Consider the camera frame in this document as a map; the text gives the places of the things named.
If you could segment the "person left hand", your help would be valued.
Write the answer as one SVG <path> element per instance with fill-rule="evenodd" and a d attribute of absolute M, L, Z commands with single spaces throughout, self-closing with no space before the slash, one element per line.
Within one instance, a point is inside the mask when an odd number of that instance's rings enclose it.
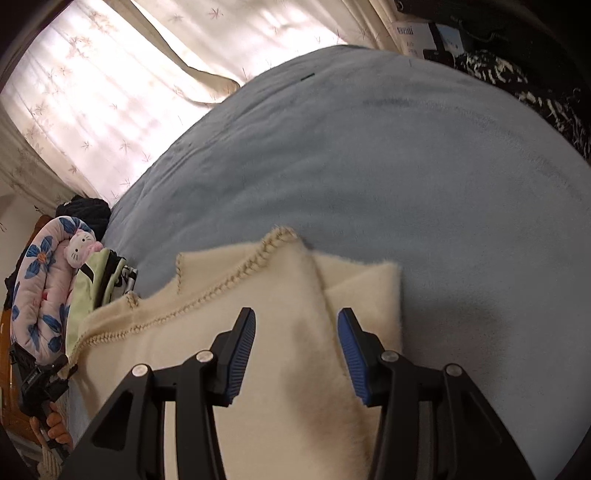
<path fill-rule="evenodd" d="M 46 432 L 46 436 L 50 440 L 55 440 L 57 443 L 61 445 L 65 445 L 69 450 L 73 449 L 73 439 L 63 417 L 59 411 L 58 406 L 55 403 L 50 402 L 48 404 L 50 408 L 50 413 L 46 417 L 46 425 L 47 427 L 43 428 Z M 47 441 L 44 435 L 42 434 L 41 426 L 39 420 L 36 417 L 31 417 L 29 419 L 30 427 L 32 429 L 33 434 L 39 441 L 42 447 L 47 447 Z"/>

